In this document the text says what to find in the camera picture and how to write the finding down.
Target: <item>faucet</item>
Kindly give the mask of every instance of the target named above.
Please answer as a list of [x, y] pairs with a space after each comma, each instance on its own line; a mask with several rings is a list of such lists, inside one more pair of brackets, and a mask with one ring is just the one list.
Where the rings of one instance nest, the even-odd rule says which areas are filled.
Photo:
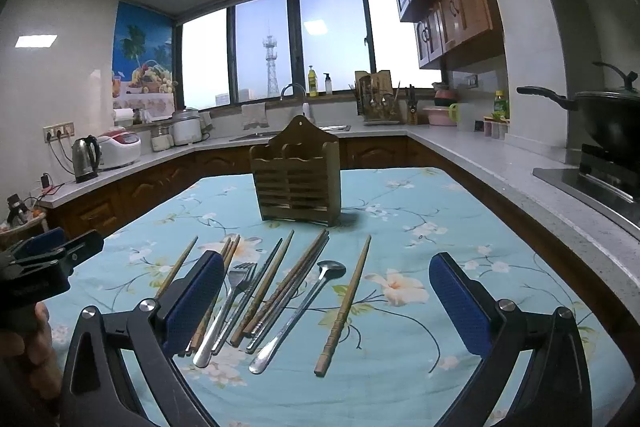
[[302, 115], [306, 117], [306, 119], [311, 122], [311, 123], [315, 123], [314, 122], [314, 118], [311, 116], [311, 108], [309, 107], [308, 102], [306, 101], [306, 91], [305, 88], [300, 86], [300, 84], [295, 84], [294, 82], [292, 82], [291, 84], [287, 84], [287, 86], [284, 86], [282, 88], [282, 90], [280, 91], [280, 101], [282, 101], [284, 99], [284, 92], [289, 89], [289, 87], [291, 88], [291, 90], [293, 91], [293, 94], [296, 93], [296, 88], [298, 88], [301, 92], [302, 92]]

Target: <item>spoon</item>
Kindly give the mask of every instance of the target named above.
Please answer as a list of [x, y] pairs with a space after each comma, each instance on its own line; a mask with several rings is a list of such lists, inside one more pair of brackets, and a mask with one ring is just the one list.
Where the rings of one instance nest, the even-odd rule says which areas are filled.
[[278, 331], [278, 334], [258, 352], [252, 363], [249, 364], [249, 371], [254, 375], [260, 375], [261, 372], [267, 368], [271, 359], [280, 347], [280, 344], [287, 338], [287, 335], [293, 329], [293, 326], [296, 325], [296, 322], [300, 317], [302, 317], [306, 309], [309, 308], [309, 305], [320, 293], [320, 290], [322, 290], [324, 285], [331, 279], [339, 279], [347, 272], [344, 264], [338, 263], [337, 261], [320, 261], [318, 266], [320, 267], [320, 276], [316, 284], [314, 284], [313, 288], [309, 290], [305, 299], [300, 303], [300, 306], [298, 306], [282, 329]]

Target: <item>poster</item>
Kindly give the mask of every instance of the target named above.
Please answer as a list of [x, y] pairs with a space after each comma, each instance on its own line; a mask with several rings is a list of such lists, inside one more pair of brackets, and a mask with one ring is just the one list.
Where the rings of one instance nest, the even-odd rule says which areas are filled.
[[141, 109], [148, 121], [172, 115], [172, 24], [151, 10], [118, 4], [111, 72], [114, 109]]

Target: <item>tower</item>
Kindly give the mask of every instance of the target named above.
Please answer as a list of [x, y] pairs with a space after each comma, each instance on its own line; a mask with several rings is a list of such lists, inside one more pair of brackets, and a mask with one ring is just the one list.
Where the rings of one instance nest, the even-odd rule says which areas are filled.
[[267, 97], [279, 96], [278, 79], [276, 77], [276, 58], [278, 53], [274, 48], [278, 45], [278, 41], [272, 35], [262, 41], [262, 45], [267, 49]]

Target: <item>yellow bottle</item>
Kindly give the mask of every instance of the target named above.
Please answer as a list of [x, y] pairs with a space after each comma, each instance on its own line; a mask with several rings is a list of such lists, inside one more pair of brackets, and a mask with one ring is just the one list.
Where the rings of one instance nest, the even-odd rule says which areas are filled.
[[309, 96], [318, 96], [318, 77], [313, 70], [313, 66], [309, 66]]

